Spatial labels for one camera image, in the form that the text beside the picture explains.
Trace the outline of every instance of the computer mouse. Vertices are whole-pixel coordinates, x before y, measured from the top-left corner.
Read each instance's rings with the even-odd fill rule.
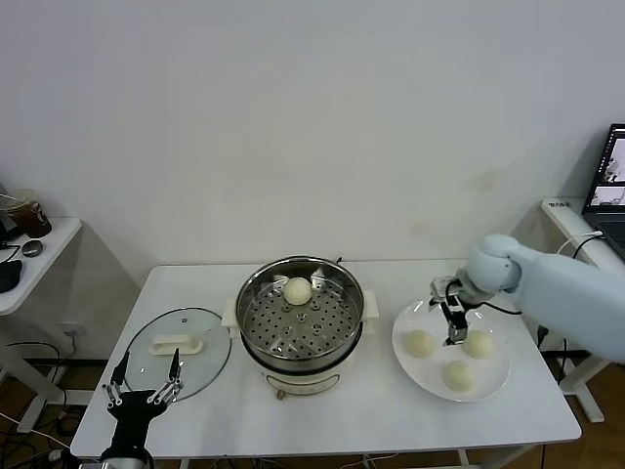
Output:
[[[39,239],[31,239],[23,244],[21,247],[21,254],[24,257],[37,257],[43,251],[43,242]]]

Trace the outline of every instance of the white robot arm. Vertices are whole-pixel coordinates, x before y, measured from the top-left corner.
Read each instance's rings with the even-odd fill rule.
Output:
[[[449,344],[466,338],[466,311],[502,293],[592,354],[625,362],[625,280],[583,262],[491,234],[474,247],[465,269],[435,278],[431,289],[431,306],[440,304],[449,323]]]

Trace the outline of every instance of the white desk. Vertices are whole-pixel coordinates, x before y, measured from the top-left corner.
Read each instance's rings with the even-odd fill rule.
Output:
[[[21,251],[13,258],[22,260],[21,278],[18,285],[7,292],[0,293],[0,316],[6,316],[15,312],[28,297],[33,288],[37,285],[50,267],[54,264],[69,242],[80,230],[82,223],[77,218],[52,218],[52,231],[41,238],[44,249],[37,257],[26,258],[21,255]],[[30,238],[25,234],[20,238],[11,241],[9,244],[22,245]],[[8,258],[13,253],[13,249],[0,251],[0,260]],[[61,403],[63,401],[63,391],[56,386],[56,383],[41,375],[35,368],[25,362],[19,354],[6,344],[11,342],[7,337],[0,334],[0,381],[4,379],[6,373],[15,376],[30,389],[37,393],[37,398],[31,403],[24,414],[18,427],[18,431],[27,432],[32,428],[33,423],[41,413],[47,401]],[[56,374],[56,382],[63,376],[64,368],[61,367]],[[90,395],[82,391],[67,391],[67,402],[69,404],[86,404],[85,400]]]
[[[581,217],[584,201],[583,198],[546,198],[541,207],[562,234],[567,238],[572,238],[594,230]],[[573,248],[579,246],[584,239],[573,240],[571,242]],[[601,240],[584,244],[578,256],[579,259],[584,259],[589,264],[593,264],[604,271],[625,277],[625,263]],[[545,340],[545,349],[549,349],[553,345],[548,339],[549,337]],[[608,365],[608,361],[597,357],[590,357],[578,366],[574,366],[571,361],[566,361],[564,364],[566,378],[560,387],[566,396],[577,398],[588,420],[593,423],[603,422],[604,414],[588,390],[586,383]]]
[[[513,447],[482,467],[502,467],[531,446],[574,440],[580,428],[523,322],[487,312],[506,331],[512,373],[495,397],[457,404],[414,384],[393,353],[397,314],[428,298],[434,276],[453,273],[461,261],[346,262],[364,289],[374,290],[380,318],[363,336],[354,365],[339,385],[305,398],[275,398],[260,371],[233,340],[218,378],[195,397],[170,406],[149,429],[146,447],[156,458],[434,451]],[[113,350],[101,383],[110,378],[135,333],[179,307],[220,312],[256,266],[173,266],[154,269]],[[82,419],[71,450],[98,457],[115,422],[101,386]]]
[[[21,306],[32,289],[37,286],[41,277],[48,272],[48,269],[54,264],[82,226],[82,223],[77,218],[52,218],[50,223],[52,224],[52,231],[41,238],[41,241],[44,243],[44,249],[41,254],[37,257],[27,258],[23,257],[20,251],[13,258],[23,262],[20,283],[13,290],[0,293],[0,316],[9,315]],[[28,240],[30,238],[23,234],[9,244],[23,245]],[[11,253],[13,253],[13,249],[0,251],[0,261],[9,257]]]

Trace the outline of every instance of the dough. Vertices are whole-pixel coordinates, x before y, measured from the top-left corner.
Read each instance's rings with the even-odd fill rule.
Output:
[[[481,330],[470,330],[462,350],[474,359],[487,359],[495,352],[495,342],[489,334]]]
[[[449,389],[459,393],[471,391],[476,384],[469,364],[459,360],[449,362],[442,368],[442,381]]]
[[[406,351],[417,359],[431,357],[437,350],[434,336],[425,330],[416,329],[408,334],[404,342]]]
[[[288,279],[284,285],[284,299],[291,305],[300,306],[308,303],[313,297],[311,283],[305,278],[294,277]]]

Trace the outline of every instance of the wooden floor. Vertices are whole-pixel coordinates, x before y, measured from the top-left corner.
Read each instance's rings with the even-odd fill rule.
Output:
[[[62,386],[72,389],[94,389],[102,373],[100,367],[77,367],[70,369],[62,379]],[[569,398],[569,404],[573,408],[577,419],[583,429],[582,437],[571,443],[549,445],[545,454],[546,469],[625,469],[625,369],[611,365],[595,377],[589,387],[600,407],[605,414],[605,423],[591,424],[586,420],[582,410],[574,399]],[[32,399],[33,394],[20,382],[8,378],[0,386],[0,411],[12,417],[18,417],[24,406]],[[43,428],[40,430],[69,443],[71,438],[59,437],[55,432],[54,419],[61,408],[49,406],[40,418]],[[48,450],[49,444],[43,437],[37,435],[10,436],[8,432],[15,432],[15,426],[0,417],[0,444],[4,465],[0,469],[8,469],[9,466],[31,456],[33,452]],[[18,446],[17,443],[32,445]],[[534,448],[513,463],[509,469],[539,469],[541,465],[542,448]],[[486,455],[487,450],[469,451],[469,459],[472,463],[479,463]],[[344,464],[358,462],[360,456],[340,457],[294,457],[279,458],[279,465],[287,469],[338,469]],[[212,468],[214,461],[192,461],[192,469]],[[236,459],[232,461],[235,469],[251,469],[253,463],[249,459]],[[392,469],[404,467],[429,467],[459,464],[455,452],[438,453],[411,453],[399,454],[395,457],[376,461],[378,469]],[[20,467],[29,468],[26,464]],[[178,461],[157,461],[160,469],[175,469]],[[219,461],[217,468],[231,467],[227,461]],[[279,467],[277,464],[266,464],[264,467]]]

